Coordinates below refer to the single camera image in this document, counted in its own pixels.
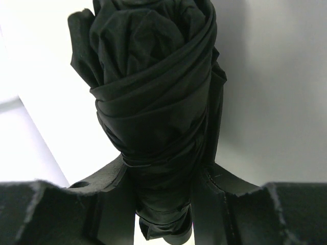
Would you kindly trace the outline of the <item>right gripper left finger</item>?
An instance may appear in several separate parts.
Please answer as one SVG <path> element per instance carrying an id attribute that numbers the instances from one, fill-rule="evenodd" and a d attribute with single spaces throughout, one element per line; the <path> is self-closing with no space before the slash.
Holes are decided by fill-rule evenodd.
<path id="1" fill-rule="evenodd" d="M 122 157 L 62 188 L 1 183 L 1 244 L 133 244 L 135 195 Z"/>

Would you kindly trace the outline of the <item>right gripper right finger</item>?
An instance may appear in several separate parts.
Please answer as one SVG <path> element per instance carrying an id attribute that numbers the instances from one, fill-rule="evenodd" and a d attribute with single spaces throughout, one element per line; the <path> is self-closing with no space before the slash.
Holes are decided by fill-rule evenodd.
<path id="1" fill-rule="evenodd" d="M 195 244 L 326 244 L 325 183 L 255 186 L 210 164 L 191 205 Z"/>

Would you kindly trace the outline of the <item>black folding umbrella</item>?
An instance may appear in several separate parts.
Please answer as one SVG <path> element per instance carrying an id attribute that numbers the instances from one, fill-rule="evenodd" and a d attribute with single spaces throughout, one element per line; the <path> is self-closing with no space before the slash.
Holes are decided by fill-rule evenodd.
<path id="1" fill-rule="evenodd" d="M 190 189 L 215 160 L 226 74 L 211 1 L 94 1 L 68 17 L 71 66 L 136 191 L 146 240 L 191 236 Z"/>

